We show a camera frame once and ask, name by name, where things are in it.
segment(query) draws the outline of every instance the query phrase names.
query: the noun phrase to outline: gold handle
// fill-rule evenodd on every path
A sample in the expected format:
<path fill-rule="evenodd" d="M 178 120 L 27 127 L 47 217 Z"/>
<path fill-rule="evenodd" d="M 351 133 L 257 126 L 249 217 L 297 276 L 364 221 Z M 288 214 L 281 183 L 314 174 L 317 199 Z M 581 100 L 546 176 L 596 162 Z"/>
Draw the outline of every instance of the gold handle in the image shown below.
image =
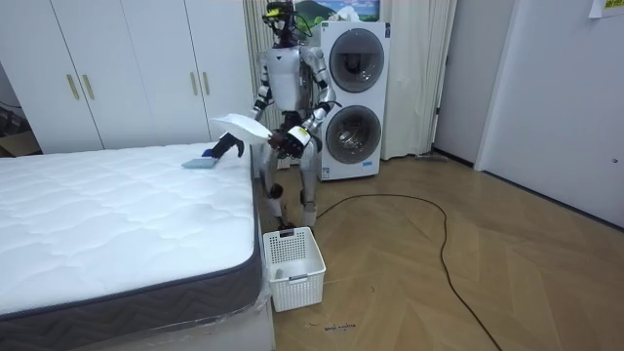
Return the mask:
<path fill-rule="evenodd" d="M 87 93 L 89 93 L 89 98 L 96 99 L 94 97 L 94 91 L 91 89 L 91 83 L 89 82 L 89 77 L 87 77 L 86 74 L 83 74 L 82 80 L 85 81 L 85 86 L 87 87 Z"/>
<path fill-rule="evenodd" d="M 193 84 L 193 94 L 197 96 L 197 83 L 195 83 L 195 73 L 191 72 L 191 83 Z"/>
<path fill-rule="evenodd" d="M 208 74 L 206 72 L 204 72 L 204 88 L 206 89 L 206 95 L 209 95 L 211 90 L 208 88 Z"/>
<path fill-rule="evenodd" d="M 69 82 L 69 88 L 71 88 L 71 93 L 74 94 L 74 97 L 80 99 L 78 91 L 76 90 L 76 85 L 74 84 L 74 77 L 72 77 L 71 74 L 67 74 L 67 82 Z"/>

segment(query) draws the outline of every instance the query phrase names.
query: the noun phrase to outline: white laundry basket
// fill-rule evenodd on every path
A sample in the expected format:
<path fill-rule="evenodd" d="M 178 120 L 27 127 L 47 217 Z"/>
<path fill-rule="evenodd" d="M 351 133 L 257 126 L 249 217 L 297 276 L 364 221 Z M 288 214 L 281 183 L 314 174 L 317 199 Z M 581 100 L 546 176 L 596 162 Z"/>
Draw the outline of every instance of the white laundry basket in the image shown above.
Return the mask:
<path fill-rule="evenodd" d="M 325 263 L 310 228 L 271 232 L 263 237 L 275 311 L 320 303 Z"/>

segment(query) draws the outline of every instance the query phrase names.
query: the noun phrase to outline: baseboard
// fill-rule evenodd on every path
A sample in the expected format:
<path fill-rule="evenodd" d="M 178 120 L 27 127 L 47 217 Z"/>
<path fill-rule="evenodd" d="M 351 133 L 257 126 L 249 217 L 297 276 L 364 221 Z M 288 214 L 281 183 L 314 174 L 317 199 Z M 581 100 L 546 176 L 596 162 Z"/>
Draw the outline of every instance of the baseboard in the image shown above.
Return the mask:
<path fill-rule="evenodd" d="M 475 167 L 475 163 L 474 162 L 470 162 L 468 160 L 462 159 L 461 157 L 455 156 L 455 155 L 453 155 L 451 153 L 448 153 L 445 150 L 441 150 L 441 149 L 439 149 L 437 147 L 433 147 L 433 151 L 436 152 L 436 153 L 439 153 L 439 154 L 441 154 L 443 156 L 447 156 L 449 159 L 451 159 L 451 160 L 453 160 L 455 162 L 458 162 L 458 163 L 460 163 L 460 164 L 462 164 L 464 166 L 468 166 L 470 168 Z"/>
<path fill-rule="evenodd" d="M 504 181 L 504 182 L 506 182 L 506 183 L 508 183 L 508 184 L 514 185 L 515 187 L 517 187 L 517 188 L 519 188 L 519 189 L 522 189 L 522 190 L 524 190 L 524 191 L 526 191 L 526 192 L 528 192 L 528 193 L 530 193 L 530 194 L 532 194 L 532 195 L 539 196 L 540 198 L 542 198 L 542 199 L 544 199 L 544 200 L 548 200 L 548 201 L 550 201 L 550 202 L 552 202 L 552 203 L 554 203 L 554 204 L 556 204 L 556 205 L 559 205 L 559 206 L 561 206 L 561 207 L 563 207 L 563 208 L 565 208 L 565 209 L 568 209 L 568 210 L 570 210 L 570 211 L 572 211 L 572 212 L 574 212 L 574 213 L 577 213 L 577 214 L 579 214 L 579 215 L 583 215 L 583 216 L 585 216 L 585 217 L 587 217 L 587 218 L 590 218 L 590 219 L 592 219 L 592 220 L 594 220 L 594 221 L 596 221 L 596 222 L 598 222 L 598 223 L 600 223 L 600 224 L 604 224 L 604 225 L 606 225 L 606 226 L 608 226 L 608 227 L 610 227 L 610 228 L 613 228 L 613 229 L 615 229 L 615 230 L 618 230 L 618 231 L 620 231 L 620 232 L 624 233 L 624 227 L 621 227 L 621 226 L 619 226 L 619 225 L 617 225 L 617 224 L 615 224 L 615 223 L 611 223 L 611 222 L 610 222 L 610 221 L 608 221 L 608 220 L 604 220 L 604 219 L 602 219 L 602 218 L 600 218 L 600 217 L 596 217 L 596 216 L 595 216 L 595 215 L 593 215 L 593 214 L 588 214 L 588 213 L 586 213 L 586 212 L 585 212 L 585 211 L 583 211 L 583 210 L 579 210 L 579 209 L 575 208 L 574 206 L 568 205 L 568 204 L 563 203 L 563 202 L 561 202 L 561 201 L 559 201 L 559 200 L 555 200 L 555 199 L 553 199 L 553 198 L 552 198 L 552 197 L 550 197 L 550 196 L 546 196 L 546 195 L 544 195 L 544 194 L 542 194 L 542 193 L 539 193 L 539 192 L 537 192 L 537 191 L 531 190 L 531 189 L 529 189 L 529 188 L 527 188 L 527 187 L 525 187 L 525 186 L 523 186 L 523 185 L 518 184 L 518 183 L 517 183 L 517 182 L 515 182 L 515 181 L 511 181 L 511 180 L 506 179 L 506 178 L 504 178 L 504 177 L 502 177 L 502 176 L 495 175 L 495 174 L 490 173 L 490 172 L 488 172 L 488 171 L 483 171 L 483 173 L 484 173 L 484 174 L 486 174 L 486 175 L 488 175 L 488 176 L 493 176 L 493 177 L 495 177 L 496 179 L 502 180 L 502 181 Z"/>

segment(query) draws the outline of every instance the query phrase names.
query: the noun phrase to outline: white wardrobe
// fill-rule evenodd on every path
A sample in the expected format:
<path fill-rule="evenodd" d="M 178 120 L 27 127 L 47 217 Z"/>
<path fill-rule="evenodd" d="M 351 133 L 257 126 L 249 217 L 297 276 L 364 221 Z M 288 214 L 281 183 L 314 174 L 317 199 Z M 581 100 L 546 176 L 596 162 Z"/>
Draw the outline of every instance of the white wardrobe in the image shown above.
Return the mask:
<path fill-rule="evenodd" d="M 0 61 L 44 153 L 215 140 L 210 118 L 252 107 L 242 0 L 2 0 L 0 13 Z"/>

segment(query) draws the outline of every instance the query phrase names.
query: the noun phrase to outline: washing machine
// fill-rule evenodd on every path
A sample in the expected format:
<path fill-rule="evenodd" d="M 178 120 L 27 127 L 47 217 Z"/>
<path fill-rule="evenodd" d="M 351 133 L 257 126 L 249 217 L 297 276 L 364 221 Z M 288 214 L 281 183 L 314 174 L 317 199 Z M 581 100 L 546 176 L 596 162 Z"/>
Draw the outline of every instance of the washing machine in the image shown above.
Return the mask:
<path fill-rule="evenodd" d="M 317 137 L 323 142 L 320 180 L 379 173 L 383 111 L 388 81 L 390 24 L 323 21 L 312 29 L 310 45 L 325 53 L 336 105 Z"/>

